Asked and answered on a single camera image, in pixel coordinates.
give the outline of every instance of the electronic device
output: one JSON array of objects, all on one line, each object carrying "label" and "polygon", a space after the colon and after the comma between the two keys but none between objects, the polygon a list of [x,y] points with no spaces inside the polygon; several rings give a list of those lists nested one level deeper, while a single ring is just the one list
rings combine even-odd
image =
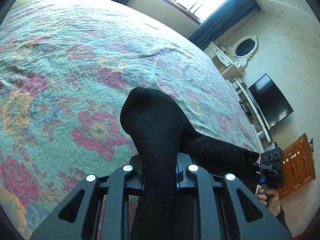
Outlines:
[{"label": "electronic device", "polygon": [[283,169],[283,151],[276,147],[270,151],[261,153],[261,165],[271,165],[273,164],[278,170]]},{"label": "electronic device", "polygon": [[240,103],[240,106],[241,106],[242,110],[245,112],[245,114],[246,114],[248,117],[251,116],[251,111],[250,111],[249,106],[247,106],[247,105],[244,104],[244,103]]},{"label": "electronic device", "polygon": [[270,151],[270,150],[275,149],[277,147],[278,147],[278,143],[277,142],[273,142],[270,145],[268,145],[264,150],[267,152],[267,151]]},{"label": "electronic device", "polygon": [[250,86],[249,91],[268,129],[293,112],[283,93],[267,74]]}]

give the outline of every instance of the wooden cabinet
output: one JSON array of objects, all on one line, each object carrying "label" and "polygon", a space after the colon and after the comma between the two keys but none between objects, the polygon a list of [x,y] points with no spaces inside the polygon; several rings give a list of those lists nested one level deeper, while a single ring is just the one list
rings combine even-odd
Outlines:
[{"label": "wooden cabinet", "polygon": [[300,136],[283,152],[285,184],[279,189],[280,199],[316,179],[312,152],[306,134]]}]

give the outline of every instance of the ceiling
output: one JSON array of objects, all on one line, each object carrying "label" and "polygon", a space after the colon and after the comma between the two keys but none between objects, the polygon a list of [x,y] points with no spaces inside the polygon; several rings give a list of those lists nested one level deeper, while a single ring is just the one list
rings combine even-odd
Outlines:
[{"label": "ceiling", "polygon": [[257,0],[262,10],[285,17],[297,25],[319,25],[305,0]]}]

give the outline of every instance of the ornate mirror frame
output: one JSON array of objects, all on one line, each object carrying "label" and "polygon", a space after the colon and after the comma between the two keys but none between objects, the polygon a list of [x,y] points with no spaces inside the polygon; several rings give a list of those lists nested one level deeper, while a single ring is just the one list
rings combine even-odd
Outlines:
[{"label": "ornate mirror frame", "polygon": [[[241,42],[245,41],[245,40],[248,40],[248,39],[251,39],[255,42],[255,45],[253,47],[253,49],[246,55],[244,56],[238,56],[236,55],[236,50],[238,48],[238,46],[241,44]],[[243,37],[242,39],[240,39],[235,45],[233,45],[232,47],[228,47],[227,50],[230,52],[230,54],[232,56],[234,56],[237,61],[243,66],[245,67],[248,63],[248,60],[253,56],[253,54],[255,53],[255,51],[257,50],[258,48],[258,38],[257,36],[246,36],[246,37]]]}]

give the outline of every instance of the camera lens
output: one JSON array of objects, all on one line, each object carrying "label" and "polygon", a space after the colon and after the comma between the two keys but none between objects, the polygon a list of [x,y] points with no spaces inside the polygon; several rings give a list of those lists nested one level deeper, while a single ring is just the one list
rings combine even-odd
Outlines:
[{"label": "camera lens", "polygon": [[269,153],[268,156],[267,156],[267,160],[270,161],[271,159],[272,159],[272,154]]}]

